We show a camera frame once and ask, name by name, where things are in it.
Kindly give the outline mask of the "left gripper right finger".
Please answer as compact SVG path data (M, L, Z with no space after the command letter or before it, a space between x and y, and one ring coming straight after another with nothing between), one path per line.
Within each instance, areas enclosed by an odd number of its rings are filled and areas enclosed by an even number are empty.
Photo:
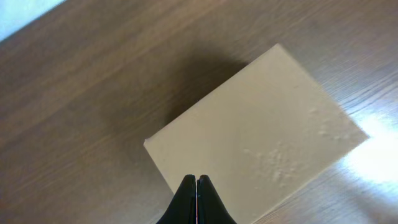
M207 175L197 180L197 223L236 224Z

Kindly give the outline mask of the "brown cardboard box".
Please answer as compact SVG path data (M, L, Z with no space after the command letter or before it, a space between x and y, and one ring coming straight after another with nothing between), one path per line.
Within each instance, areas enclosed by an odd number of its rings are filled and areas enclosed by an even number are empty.
M144 142L166 183L210 177L229 214L253 223L367 139L275 45Z

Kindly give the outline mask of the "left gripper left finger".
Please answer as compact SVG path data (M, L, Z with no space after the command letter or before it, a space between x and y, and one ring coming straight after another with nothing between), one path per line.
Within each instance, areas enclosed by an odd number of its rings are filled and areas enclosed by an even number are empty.
M157 224L197 223L196 179L186 175Z

